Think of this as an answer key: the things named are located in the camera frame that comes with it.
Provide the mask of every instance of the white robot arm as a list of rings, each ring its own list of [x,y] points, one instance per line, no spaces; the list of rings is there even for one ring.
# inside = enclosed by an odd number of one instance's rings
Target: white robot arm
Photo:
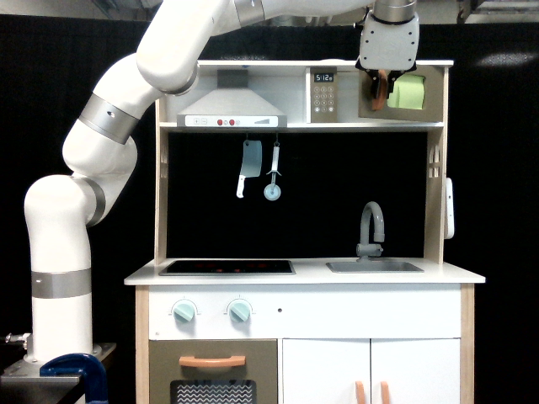
[[[135,167],[132,129],[164,93],[186,93],[196,84],[197,59],[208,39],[280,15],[322,17],[367,3],[371,1],[163,1],[137,53],[118,61],[104,74],[69,132],[63,156],[72,176],[42,178],[26,195],[32,359],[43,363],[63,354],[92,352],[91,258],[86,228],[105,218]],[[415,0],[378,1],[366,16],[369,34],[364,30],[362,35],[359,68],[402,72],[413,67],[419,30],[414,6]],[[393,44],[410,42],[412,36],[415,48],[399,56]]]

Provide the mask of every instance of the toy kitchen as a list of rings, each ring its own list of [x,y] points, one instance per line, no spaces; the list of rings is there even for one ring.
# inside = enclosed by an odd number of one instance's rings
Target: toy kitchen
[[[138,404],[473,403],[474,285],[485,278],[443,261],[451,66],[417,61],[385,100],[353,61],[200,61],[194,90],[156,102],[155,256],[125,280],[136,287]],[[382,252],[375,200],[357,207],[347,258],[169,257],[169,139],[227,132],[245,134],[239,199],[260,175],[248,134],[425,134],[423,257]],[[268,204],[286,192],[279,144]]]

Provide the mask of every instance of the blue clamp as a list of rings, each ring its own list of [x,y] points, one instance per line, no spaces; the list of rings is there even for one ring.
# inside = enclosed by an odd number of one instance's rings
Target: blue clamp
[[[40,376],[82,375],[88,404],[109,404],[107,372],[97,358],[87,353],[70,353],[50,360],[40,368]]]

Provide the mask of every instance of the stove knob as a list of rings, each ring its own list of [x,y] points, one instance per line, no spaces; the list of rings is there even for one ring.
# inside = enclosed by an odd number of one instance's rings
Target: stove knob
[[[233,322],[246,322],[251,316],[251,305],[246,300],[237,299],[230,304],[228,314]]]
[[[195,316],[195,305],[189,300],[180,300],[172,309],[174,319],[180,324],[185,324],[193,320]]]

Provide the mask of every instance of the faucet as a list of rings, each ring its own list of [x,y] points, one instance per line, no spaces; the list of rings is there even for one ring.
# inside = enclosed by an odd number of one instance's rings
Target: faucet
[[[357,256],[360,257],[358,261],[364,257],[380,257],[382,251],[384,251],[380,244],[369,243],[371,216],[374,218],[374,241],[383,242],[386,237],[384,234],[384,216],[382,214],[382,209],[376,202],[369,202],[365,205],[363,213],[361,214],[360,243],[355,248]]]

